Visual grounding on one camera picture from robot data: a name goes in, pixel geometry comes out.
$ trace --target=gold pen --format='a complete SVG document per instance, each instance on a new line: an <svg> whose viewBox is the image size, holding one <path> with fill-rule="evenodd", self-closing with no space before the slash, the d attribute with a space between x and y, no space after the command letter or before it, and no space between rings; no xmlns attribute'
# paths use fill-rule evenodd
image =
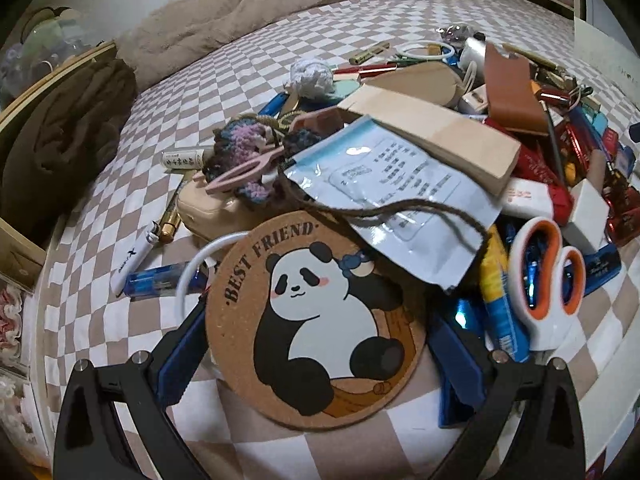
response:
<svg viewBox="0 0 640 480"><path fill-rule="evenodd" d="M369 48L364 48L363 50L359 51L359 53L350 57L349 63L351 63L352 65L360 65L365 61L374 57L376 54L380 54L381 52L384 52L390 46L391 46L391 43L389 43L388 41L380 41L379 43L376 43L375 45L372 45Z"/></svg>
<svg viewBox="0 0 640 480"><path fill-rule="evenodd" d="M164 210L164 214L158 222L160 225L160 233L158 234L160 243L168 244L169 242L174 241L175 233L182 222L182 219L178 214L178 195L182 191L182 188L191 181L195 174L195 171L185 172L180 184L178 184L178 187L174 192L174 195L171 197L171 200L169 200L169 203Z"/></svg>

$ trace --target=white eraser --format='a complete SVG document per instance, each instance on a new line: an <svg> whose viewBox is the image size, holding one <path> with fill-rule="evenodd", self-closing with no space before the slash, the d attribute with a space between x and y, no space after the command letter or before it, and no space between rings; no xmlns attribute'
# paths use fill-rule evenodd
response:
<svg viewBox="0 0 640 480"><path fill-rule="evenodd" d="M554 218L554 203L541 182L511 177L500 197L502 213L529 220L536 216Z"/></svg>
<svg viewBox="0 0 640 480"><path fill-rule="evenodd" d="M458 111L461 114L481 114L489 107L489 99L486 97L486 86L482 85L464 94L458 101Z"/></svg>
<svg viewBox="0 0 640 480"><path fill-rule="evenodd" d="M587 179L571 190L574 209L562 236L582 254L598 251L607 224L609 206Z"/></svg>

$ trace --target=white ring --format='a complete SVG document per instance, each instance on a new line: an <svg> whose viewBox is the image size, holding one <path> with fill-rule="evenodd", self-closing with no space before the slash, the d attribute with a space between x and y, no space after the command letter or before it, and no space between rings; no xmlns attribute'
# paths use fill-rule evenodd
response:
<svg viewBox="0 0 640 480"><path fill-rule="evenodd" d="M184 267L184 270L180 275L180 280L178 281L178 286L175 288L175 308L180 322L183 322L188 314L184 308L184 300L187 296L187 288L189 286L189 282L191 281L193 273L196 271L196 269L200 266L200 264L207 256L211 256L212 254L218 252L220 249L235 244L238 240L241 240L248 234L249 231L238 231L221 236L220 238L216 238L215 240L201 248L198 254L193 257L193 260L191 260Z"/></svg>
<svg viewBox="0 0 640 480"><path fill-rule="evenodd" d="M409 54L407 50L413 50L414 48L426 48L430 44L436 44L443 48L448 48L449 51L445 54L437 54L434 56L423 56L422 54ZM456 53L456 49L453 48L449 43L444 43L443 41L435 41L435 40L424 40L424 43L407 43L404 45L400 45L396 47L396 52L400 56L411 57L413 59L420 59L422 61L442 61L443 59L447 59L453 56Z"/></svg>

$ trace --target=panda illustration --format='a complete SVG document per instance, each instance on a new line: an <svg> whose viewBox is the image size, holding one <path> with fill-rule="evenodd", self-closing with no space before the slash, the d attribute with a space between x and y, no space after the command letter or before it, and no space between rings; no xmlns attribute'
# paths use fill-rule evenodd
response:
<svg viewBox="0 0 640 480"><path fill-rule="evenodd" d="M270 295L254 340L254 367L263 384L300 412L331 404L330 381L385 381L404 361L398 339L378 333L372 309L402 305L402 289L388 278L340 268L322 242L280 256L270 254Z"/></svg>

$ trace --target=wooden frame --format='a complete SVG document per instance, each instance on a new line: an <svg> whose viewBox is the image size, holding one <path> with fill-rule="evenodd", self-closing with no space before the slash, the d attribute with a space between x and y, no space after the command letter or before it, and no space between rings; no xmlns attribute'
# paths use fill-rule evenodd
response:
<svg viewBox="0 0 640 480"><path fill-rule="evenodd" d="M0 153L7 153L35 107L73 72L98 59L113 58L113 41L73 57L31 86L0 113ZM33 292L46 259L46 251L0 218L0 278Z"/></svg>

